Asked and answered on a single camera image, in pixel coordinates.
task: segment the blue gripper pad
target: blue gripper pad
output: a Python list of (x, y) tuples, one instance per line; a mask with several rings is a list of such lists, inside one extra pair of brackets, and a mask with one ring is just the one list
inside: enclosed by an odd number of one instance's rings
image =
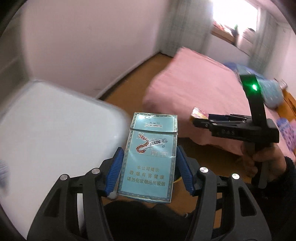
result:
[(119, 176), (121, 165), (123, 161), (124, 151), (121, 147), (117, 148), (117, 151), (115, 152), (113, 156), (113, 163), (110, 167), (110, 170), (106, 176), (106, 187), (105, 187), (105, 193), (109, 195), (115, 187), (117, 178)]
[(186, 157), (184, 156), (182, 150), (182, 147), (177, 146), (176, 165), (179, 168), (186, 190), (190, 193), (190, 195), (192, 195), (195, 191), (193, 185), (193, 175), (188, 167)]

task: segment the green led light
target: green led light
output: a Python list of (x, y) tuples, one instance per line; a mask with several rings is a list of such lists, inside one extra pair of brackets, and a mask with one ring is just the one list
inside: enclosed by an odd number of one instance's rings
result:
[(252, 85), (252, 88), (253, 88), (253, 90), (255, 90), (255, 91), (257, 91), (258, 90), (258, 88), (257, 88), (257, 85)]

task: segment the white wall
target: white wall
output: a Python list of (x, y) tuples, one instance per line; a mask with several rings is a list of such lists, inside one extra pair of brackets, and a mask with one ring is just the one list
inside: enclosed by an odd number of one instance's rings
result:
[(276, 33), (276, 42), (270, 62), (264, 72), (268, 79), (280, 79), (281, 69), (286, 57), (292, 29), (289, 24), (279, 24)]
[(296, 35), (292, 30), (280, 78), (288, 84), (288, 91), (296, 98)]
[(0, 38), (0, 106), (28, 77), (20, 48), (20, 15), (17, 12)]
[(220, 63), (234, 62), (246, 66), (250, 58), (234, 45), (214, 35), (211, 35), (209, 38), (209, 46), (205, 54)]
[(90, 96), (156, 51), (168, 0), (28, 0), (22, 42), (29, 74)]
[(296, 98), (296, 35), (289, 24), (279, 23), (271, 60), (264, 76), (284, 80)]

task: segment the pink bedsheet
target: pink bedsheet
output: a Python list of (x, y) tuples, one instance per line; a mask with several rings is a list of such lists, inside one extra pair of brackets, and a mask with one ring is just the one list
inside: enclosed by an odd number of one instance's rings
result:
[[(190, 122), (194, 107), (209, 114), (251, 115), (248, 100), (235, 74), (215, 60), (181, 48), (172, 62), (152, 80), (143, 99), (144, 111), (178, 115), (178, 137), (189, 137), (200, 145), (216, 145), (242, 155), (241, 141), (212, 137), (207, 129)], [(266, 117), (276, 122), (276, 112), (265, 108)], [(279, 147), (295, 161), (280, 135)]]

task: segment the wooden floor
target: wooden floor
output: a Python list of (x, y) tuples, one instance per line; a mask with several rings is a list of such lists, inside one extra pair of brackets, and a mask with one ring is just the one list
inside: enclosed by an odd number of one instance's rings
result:
[[(141, 112), (142, 99), (145, 90), (155, 75), (162, 71), (171, 61), (171, 57), (157, 54), (147, 60), (128, 76), (126, 76), (118, 86), (104, 100), (125, 110), (131, 117), (134, 112)], [(236, 163), (238, 156), (213, 146), (200, 146), (189, 138), (179, 138), (178, 144), (182, 145), (187, 156), (197, 159), (201, 166), (206, 166), (217, 175), (229, 176), (236, 172), (245, 182), (250, 182), (246, 177), (241, 163)], [(131, 199), (118, 197), (119, 200), (130, 201)], [(183, 181), (179, 181), (173, 186), (172, 202), (167, 204), (175, 212), (183, 215), (194, 210), (197, 197), (191, 197), (185, 190)], [(215, 226), (219, 226), (219, 213), (217, 214)]]

